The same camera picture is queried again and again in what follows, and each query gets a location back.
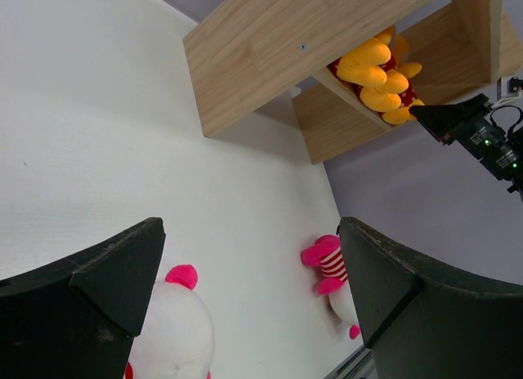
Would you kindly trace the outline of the orange bear polka dot toy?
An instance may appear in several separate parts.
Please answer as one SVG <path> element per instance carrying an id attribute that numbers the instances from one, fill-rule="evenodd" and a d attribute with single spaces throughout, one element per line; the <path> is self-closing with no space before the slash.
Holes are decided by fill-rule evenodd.
<path id="1" fill-rule="evenodd" d="M 392 25 L 342 57 L 331 62 L 330 72 L 339 80 L 362 87 L 380 87 L 387 81 L 384 66 L 391 59 L 389 48 L 396 33 Z"/>

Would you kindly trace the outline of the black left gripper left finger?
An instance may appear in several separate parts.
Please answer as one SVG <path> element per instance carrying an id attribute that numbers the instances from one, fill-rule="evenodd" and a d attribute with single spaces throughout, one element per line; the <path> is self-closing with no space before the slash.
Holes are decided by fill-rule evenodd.
<path id="1" fill-rule="evenodd" d="M 163 254 L 163 221 L 1 282 L 3 378 L 121 378 Z"/>

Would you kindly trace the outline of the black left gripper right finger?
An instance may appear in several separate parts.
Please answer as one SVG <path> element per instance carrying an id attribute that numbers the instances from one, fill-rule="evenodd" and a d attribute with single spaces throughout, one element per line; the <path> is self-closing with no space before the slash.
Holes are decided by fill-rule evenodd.
<path id="1" fill-rule="evenodd" d="M 338 226 L 381 378 L 520 378 L 522 287 L 460 270 L 354 217 Z"/>

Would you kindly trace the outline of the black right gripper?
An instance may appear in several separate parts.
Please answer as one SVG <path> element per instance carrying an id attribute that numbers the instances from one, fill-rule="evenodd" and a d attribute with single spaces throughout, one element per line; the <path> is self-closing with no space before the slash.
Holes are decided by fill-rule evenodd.
<path id="1" fill-rule="evenodd" d="M 522 108 L 479 94 L 453 105 L 415 105 L 409 112 L 436 140 L 459 143 L 507 191 L 522 194 Z"/>

